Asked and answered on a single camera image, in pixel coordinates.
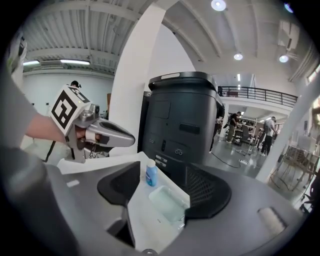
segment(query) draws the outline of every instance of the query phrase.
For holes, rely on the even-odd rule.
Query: ceiling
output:
[[[272,112],[269,110],[265,110],[263,108],[250,107],[250,106],[240,106],[240,105],[229,105],[229,113],[237,113],[238,111],[244,111],[245,117],[248,118],[257,118],[258,121],[265,120],[269,117],[275,117],[277,121],[284,120],[287,118],[285,114],[281,114],[278,112]]]
[[[163,19],[193,63],[246,58],[278,62],[281,20],[293,21],[277,0],[225,0],[227,9],[214,11],[210,0],[180,0]],[[49,0],[30,15],[22,30],[28,60],[62,58],[90,61],[90,66],[67,65],[114,75],[120,55],[136,21],[153,0]],[[294,45],[292,53],[304,57],[308,47]],[[296,69],[296,63],[288,67]],[[223,86],[234,85],[237,74],[215,77]],[[252,75],[241,74],[244,84]]]

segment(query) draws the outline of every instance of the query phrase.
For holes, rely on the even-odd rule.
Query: ceiling light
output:
[[[89,61],[84,61],[84,60],[60,59],[60,61],[61,63],[68,63],[68,64],[90,65]]]
[[[227,7],[226,5],[226,2],[224,0],[213,0],[211,2],[211,7],[218,11],[218,12],[221,12],[221,11],[224,11]]]
[[[242,60],[242,58],[243,58],[243,56],[242,56],[242,54],[241,54],[241,53],[237,53],[237,54],[236,54],[236,55],[234,55],[233,57],[234,57],[234,59],[235,59],[235,60],[237,60],[237,61],[241,61],[241,60]]]
[[[32,60],[32,61],[27,61],[25,63],[23,63],[24,66],[29,66],[29,65],[36,65],[39,64],[40,62],[37,60]]]
[[[281,55],[279,58],[279,61],[282,63],[286,63],[289,60],[289,57],[287,55]]]
[[[294,11],[290,8],[290,3],[285,3],[284,8],[289,12],[289,13],[294,13]]]

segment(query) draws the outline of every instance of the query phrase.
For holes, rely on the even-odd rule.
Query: cable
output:
[[[232,167],[232,168],[240,168],[240,167],[241,167],[241,164],[240,164],[240,163],[239,163],[239,166],[238,166],[238,167],[232,166],[232,165],[226,163],[225,161],[221,160],[221,159],[220,159],[219,157],[217,157],[214,153],[211,152],[211,154],[214,155],[216,158],[218,158],[222,163],[226,164],[227,166],[230,166],[230,167]]]

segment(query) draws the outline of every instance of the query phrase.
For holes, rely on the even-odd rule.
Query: plastic container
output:
[[[151,187],[157,185],[158,181],[158,169],[156,167],[156,162],[152,159],[149,159],[146,165],[146,175],[145,175],[146,183]]]

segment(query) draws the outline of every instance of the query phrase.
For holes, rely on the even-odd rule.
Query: floor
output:
[[[34,139],[33,144],[28,146],[25,151],[30,154],[35,154],[41,159],[46,159],[47,153],[50,149],[52,141],[43,140],[43,139]],[[262,156],[259,153],[253,152],[251,155],[246,154],[248,150],[247,144],[242,144],[242,146],[228,144],[223,140],[219,140],[216,137],[215,142],[212,147],[212,153],[208,153],[207,159],[204,165],[212,166],[226,172],[233,172],[242,175],[246,175],[251,178],[256,178],[258,172],[260,171],[261,166],[263,165],[266,156]],[[70,149],[62,144],[57,142],[53,148],[53,151],[48,159],[48,164],[57,165],[58,162],[67,157],[71,153]],[[303,201],[301,198],[304,193],[309,195],[309,187],[304,188],[308,177],[305,175],[303,181],[299,186],[291,191],[292,187],[296,184],[297,179],[300,177],[302,171],[299,169],[291,169],[288,174],[284,175],[282,180],[287,184],[285,185],[279,177],[285,172],[287,165],[283,163],[277,173],[272,176],[272,180],[269,179],[268,185],[276,190],[280,195],[289,200],[292,205],[298,209]]]

